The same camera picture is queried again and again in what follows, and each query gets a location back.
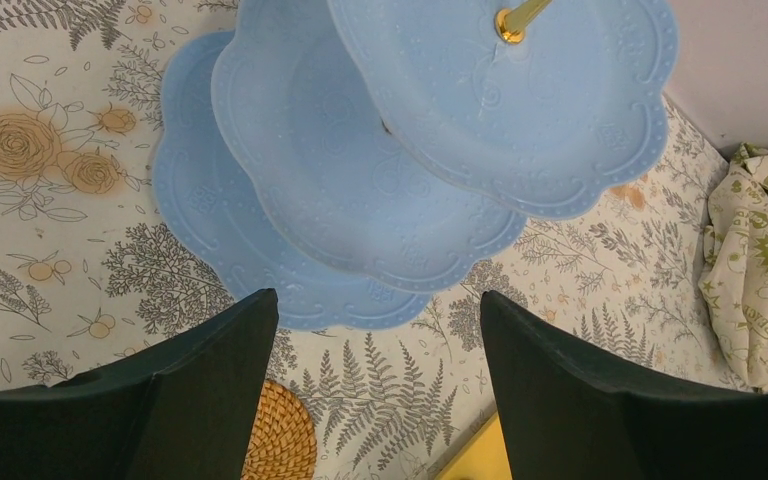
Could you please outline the yellow serving tray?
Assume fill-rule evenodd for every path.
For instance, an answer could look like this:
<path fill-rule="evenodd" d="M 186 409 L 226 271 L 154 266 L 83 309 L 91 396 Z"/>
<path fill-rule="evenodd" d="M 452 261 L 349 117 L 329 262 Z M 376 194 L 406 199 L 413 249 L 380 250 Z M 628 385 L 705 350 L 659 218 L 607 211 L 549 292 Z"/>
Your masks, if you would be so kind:
<path fill-rule="evenodd" d="M 497 413 L 488 419 L 461 451 L 443 468 L 436 479 L 513 479 Z"/>

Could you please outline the woven rattan coaster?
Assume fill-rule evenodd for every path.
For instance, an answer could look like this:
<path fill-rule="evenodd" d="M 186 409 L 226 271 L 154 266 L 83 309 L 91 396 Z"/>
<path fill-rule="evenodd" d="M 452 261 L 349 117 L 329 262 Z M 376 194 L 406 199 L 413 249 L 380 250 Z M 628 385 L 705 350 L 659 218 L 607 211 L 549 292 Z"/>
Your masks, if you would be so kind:
<path fill-rule="evenodd" d="M 312 479 L 316 461 L 312 416 L 290 389 L 265 381 L 241 479 Z"/>

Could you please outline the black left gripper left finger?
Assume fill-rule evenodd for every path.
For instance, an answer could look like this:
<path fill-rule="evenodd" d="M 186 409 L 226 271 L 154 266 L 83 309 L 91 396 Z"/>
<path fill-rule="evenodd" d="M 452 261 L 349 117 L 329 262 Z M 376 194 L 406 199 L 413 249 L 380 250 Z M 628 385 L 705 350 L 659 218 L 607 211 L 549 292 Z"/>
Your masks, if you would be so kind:
<path fill-rule="evenodd" d="M 262 289 L 53 386 L 0 391 L 0 479 L 237 479 L 273 347 Z"/>

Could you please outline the blue three-tier cake stand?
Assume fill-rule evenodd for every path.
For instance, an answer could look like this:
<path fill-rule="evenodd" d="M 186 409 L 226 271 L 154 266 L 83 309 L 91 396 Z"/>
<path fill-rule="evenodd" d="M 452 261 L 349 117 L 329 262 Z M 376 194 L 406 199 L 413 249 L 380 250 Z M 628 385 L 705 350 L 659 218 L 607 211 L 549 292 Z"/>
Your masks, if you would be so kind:
<path fill-rule="evenodd" d="M 170 60 L 153 184 L 173 235 L 282 326 L 398 326 L 660 158 L 665 1 L 244 1 Z"/>

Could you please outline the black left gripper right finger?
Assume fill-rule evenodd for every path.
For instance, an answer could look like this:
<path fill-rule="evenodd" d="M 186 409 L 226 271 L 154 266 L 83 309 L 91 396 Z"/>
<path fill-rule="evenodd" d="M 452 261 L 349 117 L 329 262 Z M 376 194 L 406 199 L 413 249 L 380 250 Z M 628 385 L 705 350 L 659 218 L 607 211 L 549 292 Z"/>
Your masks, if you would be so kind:
<path fill-rule="evenodd" d="M 768 394 L 673 377 L 496 291 L 480 325 L 516 479 L 768 479 Z"/>

